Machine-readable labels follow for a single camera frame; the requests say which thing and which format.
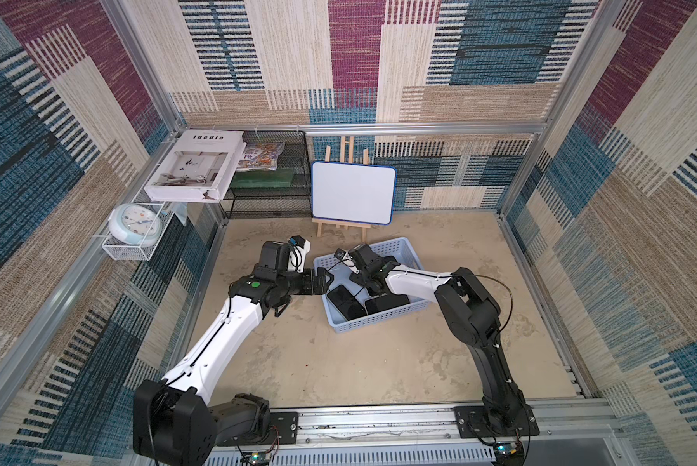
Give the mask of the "dark reddish phone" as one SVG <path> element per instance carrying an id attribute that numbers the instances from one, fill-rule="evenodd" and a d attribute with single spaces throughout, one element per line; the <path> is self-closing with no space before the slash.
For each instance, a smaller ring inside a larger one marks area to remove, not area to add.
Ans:
<path id="1" fill-rule="evenodd" d="M 368 295 L 370 297 L 377 297 L 389 294 L 389 288 L 384 283 L 376 281 L 368 283 L 365 286 L 365 289 L 367 290 Z"/>

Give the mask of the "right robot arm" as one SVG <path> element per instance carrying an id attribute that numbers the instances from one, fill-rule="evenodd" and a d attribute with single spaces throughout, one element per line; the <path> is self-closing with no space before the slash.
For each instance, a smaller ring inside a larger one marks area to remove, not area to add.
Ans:
<path id="1" fill-rule="evenodd" d="M 463 438 L 535 437 L 540 428 L 513 380 L 501 342 L 501 309 L 479 277 L 467 268 L 434 273 L 380 256 L 366 244 L 335 257 L 352 280 L 378 296 L 407 295 L 435 302 L 453 336 L 470 351 L 482 381 L 482 405 L 455 409 Z"/>

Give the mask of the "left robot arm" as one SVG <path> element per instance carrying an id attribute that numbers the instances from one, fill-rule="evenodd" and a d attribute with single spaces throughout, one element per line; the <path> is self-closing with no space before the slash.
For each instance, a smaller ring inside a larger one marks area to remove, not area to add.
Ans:
<path id="1" fill-rule="evenodd" d="M 267 400 L 241 393 L 224 404 L 210 402 L 236 351 L 268 314 L 280 316 L 294 296 L 327 293 L 334 278 L 306 267 L 310 248 L 301 236 L 264 243 L 253 272 L 229 286 L 220 314 L 192 349 L 161 380 L 140 384 L 133 397 L 135 454 L 201 465 L 220 442 L 268 434 Z"/>

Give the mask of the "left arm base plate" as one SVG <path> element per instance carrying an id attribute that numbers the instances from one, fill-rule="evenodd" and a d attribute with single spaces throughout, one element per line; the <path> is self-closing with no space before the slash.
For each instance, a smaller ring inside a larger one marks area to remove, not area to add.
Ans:
<path id="1" fill-rule="evenodd" d="M 271 413 L 264 433 L 218 439 L 217 447 L 295 445 L 298 439 L 299 414 L 296 411 Z"/>

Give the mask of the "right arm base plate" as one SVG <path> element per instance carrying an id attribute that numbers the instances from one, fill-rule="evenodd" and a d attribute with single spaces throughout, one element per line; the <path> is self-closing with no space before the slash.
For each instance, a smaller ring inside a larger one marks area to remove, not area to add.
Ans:
<path id="1" fill-rule="evenodd" d="M 453 409 L 461 438 L 537 437 L 541 434 L 529 405 L 501 412 L 484 405 L 463 405 Z"/>

